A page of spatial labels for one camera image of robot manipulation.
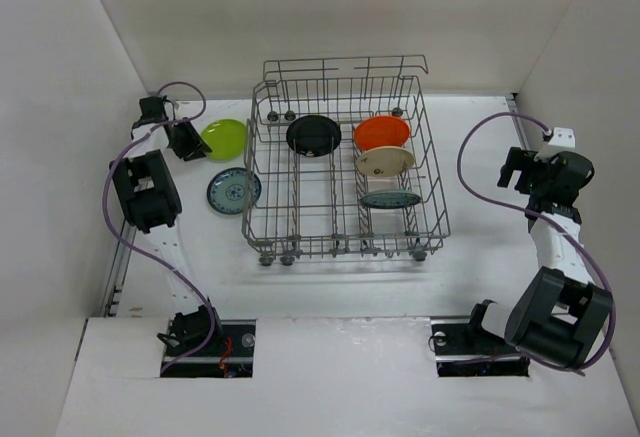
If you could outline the lime green plate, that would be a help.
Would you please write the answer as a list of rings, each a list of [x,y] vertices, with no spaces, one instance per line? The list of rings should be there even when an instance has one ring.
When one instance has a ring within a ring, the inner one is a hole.
[[[215,161],[229,161],[244,152],[246,125],[233,119],[220,119],[207,125],[200,137],[208,146],[205,155]]]

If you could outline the black plate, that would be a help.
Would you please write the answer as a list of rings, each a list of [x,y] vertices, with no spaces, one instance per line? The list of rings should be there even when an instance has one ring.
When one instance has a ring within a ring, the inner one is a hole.
[[[322,115],[306,115],[291,123],[286,132],[289,148],[305,157],[332,153],[342,141],[340,126]]]

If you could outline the cream plate with markings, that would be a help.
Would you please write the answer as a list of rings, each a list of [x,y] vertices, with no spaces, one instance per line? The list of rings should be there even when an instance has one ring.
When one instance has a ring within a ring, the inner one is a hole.
[[[356,169],[367,177],[394,177],[414,164],[414,154],[397,146],[381,146],[364,151],[355,161]]]

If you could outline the orange plate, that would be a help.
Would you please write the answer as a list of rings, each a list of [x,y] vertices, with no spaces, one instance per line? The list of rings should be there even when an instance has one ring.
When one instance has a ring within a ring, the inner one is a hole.
[[[361,150],[401,147],[409,139],[410,127],[399,117],[380,115],[366,119],[354,130],[353,140]]]

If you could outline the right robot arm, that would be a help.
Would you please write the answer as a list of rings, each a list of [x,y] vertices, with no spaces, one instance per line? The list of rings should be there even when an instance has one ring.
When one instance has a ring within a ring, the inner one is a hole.
[[[561,151],[548,159],[513,147],[498,184],[528,196],[523,212],[536,247],[539,270],[517,303],[492,300],[474,306],[468,331],[507,345],[559,369],[578,371],[614,309],[609,287],[597,286],[594,261],[579,243],[582,224],[575,201],[594,176],[589,159]]]

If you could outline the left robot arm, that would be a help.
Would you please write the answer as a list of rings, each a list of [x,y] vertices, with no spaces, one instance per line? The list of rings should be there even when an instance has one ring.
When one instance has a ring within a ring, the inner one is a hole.
[[[220,318],[389,317],[460,314],[475,299],[508,300],[533,267],[524,223],[459,199],[426,205],[438,178],[402,171],[395,191],[415,205],[360,204],[367,179],[350,144],[320,158],[299,154],[281,130],[260,141],[246,124],[247,161],[213,177],[185,211],[156,134],[189,135],[183,121],[146,121],[134,148],[114,164],[112,184],[139,255],[163,270],[174,314],[160,340],[173,356],[221,345]]]

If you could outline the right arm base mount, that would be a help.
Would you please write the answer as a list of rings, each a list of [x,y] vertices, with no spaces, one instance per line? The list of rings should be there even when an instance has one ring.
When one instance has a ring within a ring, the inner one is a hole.
[[[530,360],[461,320],[435,320],[428,340],[440,378],[528,377]]]

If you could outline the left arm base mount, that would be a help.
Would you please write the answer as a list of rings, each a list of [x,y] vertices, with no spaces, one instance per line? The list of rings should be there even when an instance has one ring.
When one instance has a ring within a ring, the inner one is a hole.
[[[256,345],[256,320],[223,320],[222,335],[214,336],[204,349],[163,370],[183,353],[164,348],[161,378],[252,378]]]

